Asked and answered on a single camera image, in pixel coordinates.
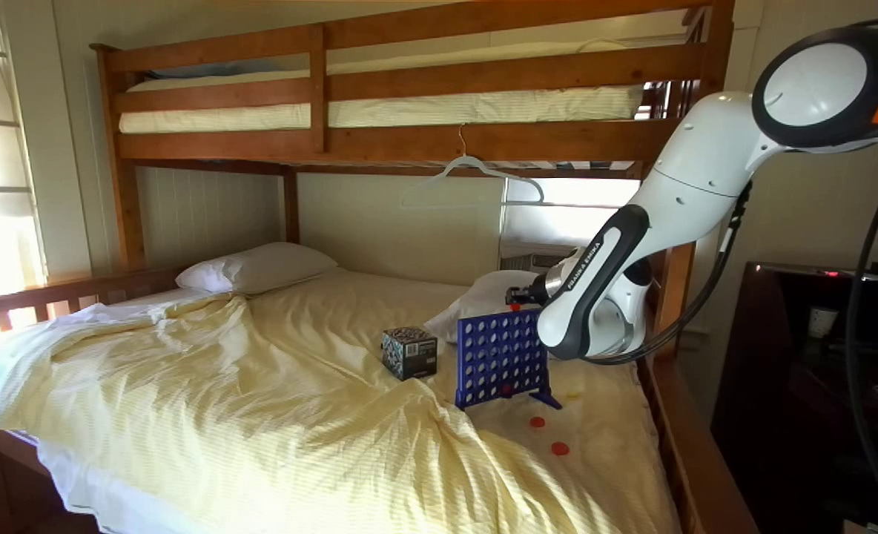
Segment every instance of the wooden bunk bed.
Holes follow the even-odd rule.
[[[653,12],[682,12],[688,33],[682,42],[590,50],[570,56],[486,59],[457,65],[421,65],[400,71],[335,74],[329,56],[347,47],[403,45],[427,39],[457,39],[472,33],[525,30],[546,24],[575,24],[593,18],[638,18]],[[424,172],[439,169],[463,148],[483,160],[626,160],[626,172],[644,175],[694,98],[721,89],[733,39],[733,0],[602,0],[602,3],[454,3],[436,9],[332,21],[249,36],[202,39],[163,47],[113,50],[98,45],[101,89],[107,107],[107,142],[116,190],[119,261],[131,276],[53,285],[0,297],[0,326],[9,329],[12,309],[33,309],[36,320],[53,314],[50,303],[80,309],[80,297],[122,300],[172,285],[172,273],[145,273],[139,166],[199,166],[246,169],[285,178],[285,231],[300,237],[297,172]],[[294,80],[252,80],[187,86],[163,92],[131,92],[131,86],[172,68],[258,62],[300,56],[308,68]],[[578,86],[638,86],[641,119],[564,119],[507,125],[400,125],[400,128],[335,128],[335,101],[359,98],[421,98],[516,89],[578,89]],[[125,113],[214,110],[214,107],[276,107],[306,104],[308,128],[270,131],[169,131],[122,134]],[[661,294],[656,326],[679,317],[691,273],[691,249],[661,258]],[[697,418],[676,368],[676,347],[641,365],[644,389],[656,412],[661,457],[673,501],[685,531],[753,531],[747,507],[733,478]],[[33,448],[0,433],[0,463],[18,460],[44,472]],[[0,487],[0,525],[6,516],[6,487]]]

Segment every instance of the bunk bed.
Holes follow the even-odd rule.
[[[501,33],[501,42],[510,42],[525,30],[570,30],[587,21],[608,24],[602,30],[620,21],[647,21],[650,27],[679,21],[679,33],[608,39],[596,47],[564,42],[555,50],[504,47],[504,56],[472,56],[489,45],[483,39],[469,42],[475,36]],[[395,62],[403,47],[445,50],[457,39],[466,42],[463,56],[439,53]],[[33,309],[33,320],[50,320],[53,303],[65,303],[62,312],[80,312],[95,300],[116,303],[175,285],[172,270],[145,270],[139,166],[282,175],[288,240],[300,240],[297,181],[317,169],[424,175],[469,151],[513,166],[516,175],[555,175],[555,169],[596,178],[611,175],[611,169],[644,175],[691,101],[721,86],[730,39],[733,0],[519,0],[451,3],[136,50],[95,45],[119,261],[128,273],[0,297],[0,326],[12,326],[12,309]],[[519,95],[528,104],[581,92],[590,101],[611,104],[599,104],[599,110],[587,104],[584,116],[531,119],[475,119],[475,104],[466,104],[466,119],[448,119],[451,113],[442,107],[427,110],[427,119],[377,122],[377,116],[397,116],[397,107],[389,104],[406,110],[406,104],[498,101],[504,95]],[[386,113],[350,119],[353,104],[383,101]],[[261,119],[261,110],[282,116],[294,110],[297,119]],[[252,116],[252,122],[225,125],[211,119],[217,113]],[[679,317],[685,303],[691,249],[673,249],[656,264],[661,291],[656,294],[653,323],[661,329]],[[745,501],[682,386],[676,347],[659,350],[638,371],[682,531],[753,531]],[[6,460],[44,472],[27,442],[0,433],[0,463]]]

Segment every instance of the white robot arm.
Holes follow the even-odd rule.
[[[555,356],[614,362],[644,341],[641,258],[709,234],[759,163],[780,151],[878,142],[878,21],[780,53],[750,95],[709,95],[673,131],[638,196],[567,264],[540,276],[540,341]]]

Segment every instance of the white pillow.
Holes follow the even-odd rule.
[[[531,270],[492,270],[478,276],[466,294],[460,294],[451,306],[445,306],[436,317],[424,323],[424,329],[448,344],[457,341],[460,317],[478,314],[504,314],[504,294],[510,288],[528,288],[537,273]]]
[[[329,255],[300,243],[264,243],[234,255],[199,261],[175,276],[178,288],[205,294],[264,294],[338,267]]]

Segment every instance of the white duvet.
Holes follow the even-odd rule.
[[[564,409],[469,412],[454,353],[397,383],[389,326],[448,285],[329,273],[258,297],[89,309],[12,338],[0,430],[104,531],[676,531],[635,368],[555,362]]]

